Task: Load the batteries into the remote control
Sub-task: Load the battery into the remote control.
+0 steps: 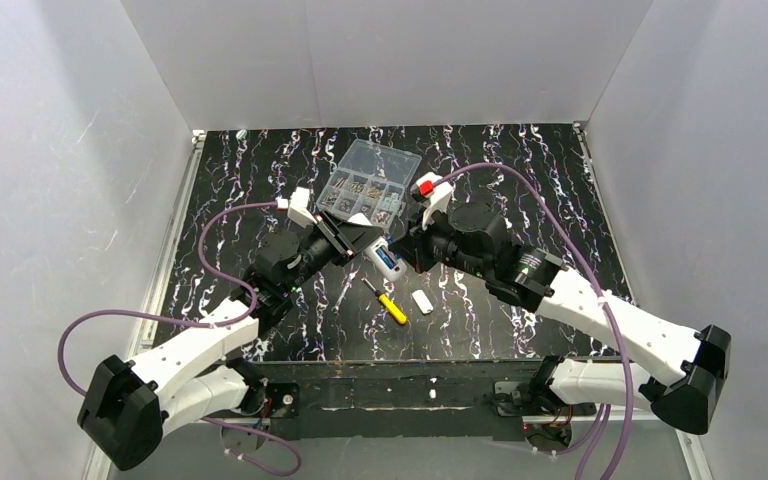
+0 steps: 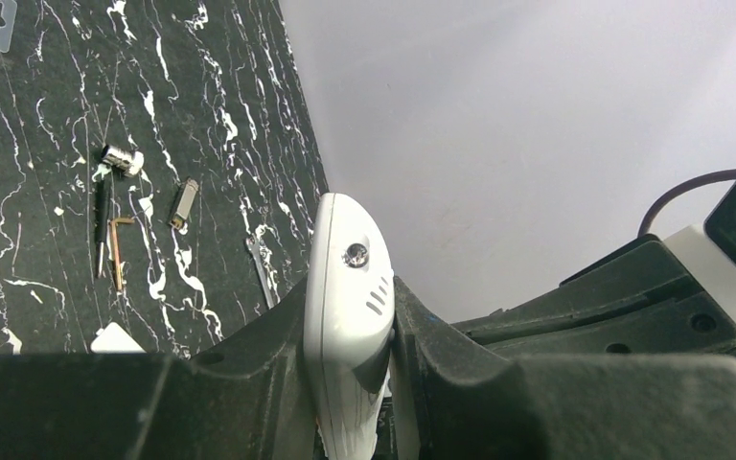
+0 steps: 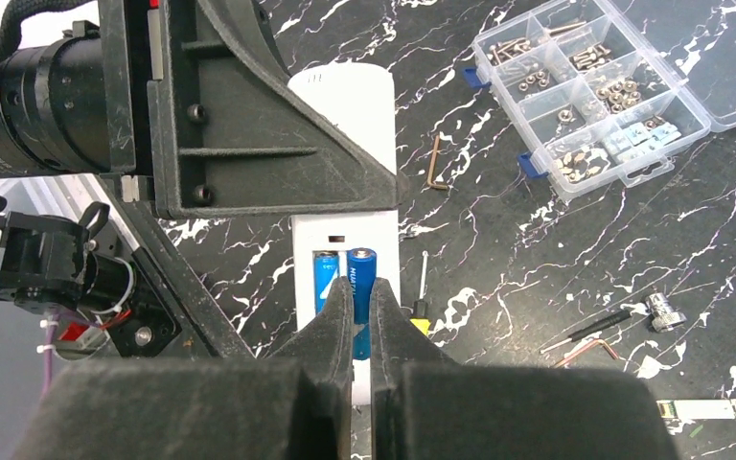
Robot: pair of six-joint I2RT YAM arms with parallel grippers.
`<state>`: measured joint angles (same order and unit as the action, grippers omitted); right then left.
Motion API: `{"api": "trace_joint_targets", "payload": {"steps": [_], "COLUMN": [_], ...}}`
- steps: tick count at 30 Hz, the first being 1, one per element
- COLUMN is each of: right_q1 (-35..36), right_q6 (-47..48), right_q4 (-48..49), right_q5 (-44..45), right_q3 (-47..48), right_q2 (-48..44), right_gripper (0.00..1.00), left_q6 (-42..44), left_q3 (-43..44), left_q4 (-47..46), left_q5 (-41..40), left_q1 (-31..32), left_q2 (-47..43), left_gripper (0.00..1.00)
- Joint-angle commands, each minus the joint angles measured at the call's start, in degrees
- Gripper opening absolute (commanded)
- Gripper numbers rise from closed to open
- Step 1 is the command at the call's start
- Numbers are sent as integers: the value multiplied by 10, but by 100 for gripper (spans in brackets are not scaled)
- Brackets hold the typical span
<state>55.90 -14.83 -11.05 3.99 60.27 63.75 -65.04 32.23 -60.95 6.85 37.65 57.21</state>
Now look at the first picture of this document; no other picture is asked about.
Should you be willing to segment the white remote battery cover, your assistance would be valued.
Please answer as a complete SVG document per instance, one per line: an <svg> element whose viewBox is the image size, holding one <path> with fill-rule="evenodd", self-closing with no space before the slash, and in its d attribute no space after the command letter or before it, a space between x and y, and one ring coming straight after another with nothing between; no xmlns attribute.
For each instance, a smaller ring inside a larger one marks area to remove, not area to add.
<svg viewBox="0 0 768 480"><path fill-rule="evenodd" d="M422 315L429 315L434 311L434 306L424 291L415 290L411 297Z"/></svg>

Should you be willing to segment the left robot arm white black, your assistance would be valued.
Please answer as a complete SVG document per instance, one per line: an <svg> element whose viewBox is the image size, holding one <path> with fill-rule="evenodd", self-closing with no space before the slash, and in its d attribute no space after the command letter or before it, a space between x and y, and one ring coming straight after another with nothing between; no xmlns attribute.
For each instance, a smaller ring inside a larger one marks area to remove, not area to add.
<svg viewBox="0 0 768 480"><path fill-rule="evenodd" d="M344 265L385 241L381 228L360 215L349 221L322 213L304 237L290 231L265 236L245 272L246 286L201 322L147 352L116 355L95 369L77 423L121 471L145 461L172 431L214 412L237 409L263 377L238 362L220 366L232 350L281 322L291 293L327 264Z"/></svg>

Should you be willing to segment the white remote control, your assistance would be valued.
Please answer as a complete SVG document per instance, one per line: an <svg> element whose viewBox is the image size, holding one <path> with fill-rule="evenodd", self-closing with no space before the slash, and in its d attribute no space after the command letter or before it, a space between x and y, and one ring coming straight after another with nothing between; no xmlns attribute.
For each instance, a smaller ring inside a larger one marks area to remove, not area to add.
<svg viewBox="0 0 768 480"><path fill-rule="evenodd" d="M389 243L384 237L375 239L363 253L389 282L395 282L407 272L407 265L389 250Z"/></svg>

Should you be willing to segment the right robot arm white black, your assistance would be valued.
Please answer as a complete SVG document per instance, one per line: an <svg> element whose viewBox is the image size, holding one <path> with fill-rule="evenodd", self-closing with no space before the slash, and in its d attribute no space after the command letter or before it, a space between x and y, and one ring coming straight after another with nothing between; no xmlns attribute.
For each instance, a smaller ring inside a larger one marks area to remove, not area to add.
<svg viewBox="0 0 768 480"><path fill-rule="evenodd" d="M695 330L650 314L606 291L559 257L519 242L483 203L450 213L419 208L390 244L416 272L442 264L481 279L496 299L569 325L629 362L546 357L518 396L550 410L582 403L628 405L667 425L710 430L728 377L731 335Z"/></svg>

